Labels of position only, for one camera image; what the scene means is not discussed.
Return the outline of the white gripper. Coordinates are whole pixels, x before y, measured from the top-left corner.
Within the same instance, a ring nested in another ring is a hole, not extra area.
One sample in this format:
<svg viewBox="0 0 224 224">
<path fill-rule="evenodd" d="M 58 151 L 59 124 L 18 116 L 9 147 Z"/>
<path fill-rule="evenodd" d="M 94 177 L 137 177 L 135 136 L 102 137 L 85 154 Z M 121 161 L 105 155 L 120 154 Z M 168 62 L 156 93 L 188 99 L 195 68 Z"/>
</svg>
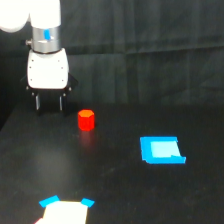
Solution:
<svg viewBox="0 0 224 224">
<path fill-rule="evenodd" d="M 69 72 L 69 63 L 64 48 L 49 54 L 29 51 L 27 61 L 26 90 L 35 96 L 36 111 L 41 110 L 40 93 L 42 91 L 60 91 L 66 94 L 78 85 L 78 81 Z M 67 96 L 59 97 L 60 111 L 67 108 Z"/>
</svg>

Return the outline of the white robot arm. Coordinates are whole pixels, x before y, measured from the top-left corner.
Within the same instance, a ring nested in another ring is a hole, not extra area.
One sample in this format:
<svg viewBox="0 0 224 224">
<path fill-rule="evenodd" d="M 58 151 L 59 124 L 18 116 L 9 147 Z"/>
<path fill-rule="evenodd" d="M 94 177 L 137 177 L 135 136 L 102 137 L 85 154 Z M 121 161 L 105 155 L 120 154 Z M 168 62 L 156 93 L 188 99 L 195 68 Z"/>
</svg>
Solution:
<svg viewBox="0 0 224 224">
<path fill-rule="evenodd" d="M 0 0 L 0 30 L 15 33 L 27 22 L 32 38 L 25 41 L 30 47 L 26 88 L 32 90 L 37 111 L 41 90 L 59 91 L 59 109 L 65 111 L 67 95 L 77 80 L 69 74 L 66 50 L 61 47 L 60 0 Z"/>
</svg>

